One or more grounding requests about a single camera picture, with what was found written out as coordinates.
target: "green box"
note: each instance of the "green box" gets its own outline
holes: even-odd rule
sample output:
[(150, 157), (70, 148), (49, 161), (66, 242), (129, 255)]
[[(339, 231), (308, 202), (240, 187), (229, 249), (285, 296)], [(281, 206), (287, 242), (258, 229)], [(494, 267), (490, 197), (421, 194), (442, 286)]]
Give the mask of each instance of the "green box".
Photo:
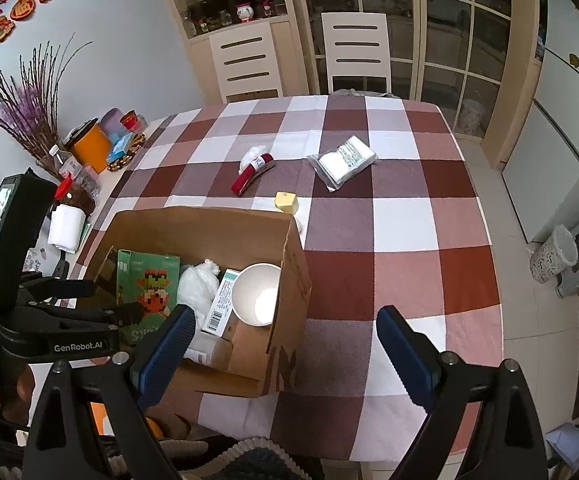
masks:
[(140, 323), (121, 328), (121, 339), (136, 344), (156, 332), (176, 307), (181, 259), (165, 254), (119, 250), (116, 265), (116, 303), (138, 301), (145, 315)]

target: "tile floor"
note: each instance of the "tile floor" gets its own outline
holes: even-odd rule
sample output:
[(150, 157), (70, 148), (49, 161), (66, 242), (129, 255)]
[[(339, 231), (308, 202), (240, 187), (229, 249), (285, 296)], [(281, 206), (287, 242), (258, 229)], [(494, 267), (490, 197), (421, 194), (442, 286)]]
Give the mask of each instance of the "tile floor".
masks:
[[(505, 189), (501, 173), (492, 170), (479, 144), (458, 141), (472, 176), (492, 239), (494, 265), (503, 305), (505, 357), (516, 359), (534, 395), (543, 432), (570, 420), (578, 377), (578, 297), (561, 300), (556, 280), (533, 281), (527, 263), (530, 247)], [(461, 456), (449, 457), (440, 480), (456, 476)], [(356, 480), (358, 465), (323, 461), (327, 480)], [(391, 463), (364, 465), (373, 480), (387, 480)]]

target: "blue gripper pad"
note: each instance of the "blue gripper pad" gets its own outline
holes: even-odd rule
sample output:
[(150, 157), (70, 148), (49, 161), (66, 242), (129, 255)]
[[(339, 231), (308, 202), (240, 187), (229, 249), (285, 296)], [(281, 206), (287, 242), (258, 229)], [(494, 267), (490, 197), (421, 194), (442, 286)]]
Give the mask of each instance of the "blue gripper pad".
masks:
[(393, 305), (378, 311), (376, 330), (412, 402), (431, 412), (436, 402), (435, 388), (441, 380), (436, 347), (425, 334), (414, 332)]
[(130, 379), (140, 393), (137, 404), (142, 411), (160, 402), (195, 332), (194, 311), (178, 305), (156, 332), (138, 343)]

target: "trash can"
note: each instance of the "trash can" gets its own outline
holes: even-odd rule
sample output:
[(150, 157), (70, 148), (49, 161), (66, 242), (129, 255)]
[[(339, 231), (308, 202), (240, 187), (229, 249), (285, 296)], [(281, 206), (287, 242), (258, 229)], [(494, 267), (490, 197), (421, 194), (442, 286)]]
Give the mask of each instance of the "trash can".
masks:
[(578, 248), (564, 225), (554, 227), (552, 234), (529, 259), (529, 270), (538, 283), (545, 283), (578, 260)]
[(464, 99), (458, 115), (457, 131), (473, 137), (481, 137), (479, 127), (485, 115), (485, 107), (473, 99)]

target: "glass door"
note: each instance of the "glass door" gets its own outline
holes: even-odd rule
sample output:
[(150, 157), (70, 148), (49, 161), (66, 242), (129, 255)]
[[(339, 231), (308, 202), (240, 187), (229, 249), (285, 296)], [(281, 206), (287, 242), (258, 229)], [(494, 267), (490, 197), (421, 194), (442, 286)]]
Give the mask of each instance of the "glass door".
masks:
[(511, 0), (421, 0), (415, 98), (438, 105), (454, 132), (484, 137), (503, 78)]
[[(322, 12), (382, 12), (387, 16), (391, 51), (392, 93), (413, 99), (419, 57), (418, 0), (305, 0), (309, 15), (320, 92), (327, 94)], [(385, 80), (371, 77), (334, 78), (334, 89), (385, 91)]]

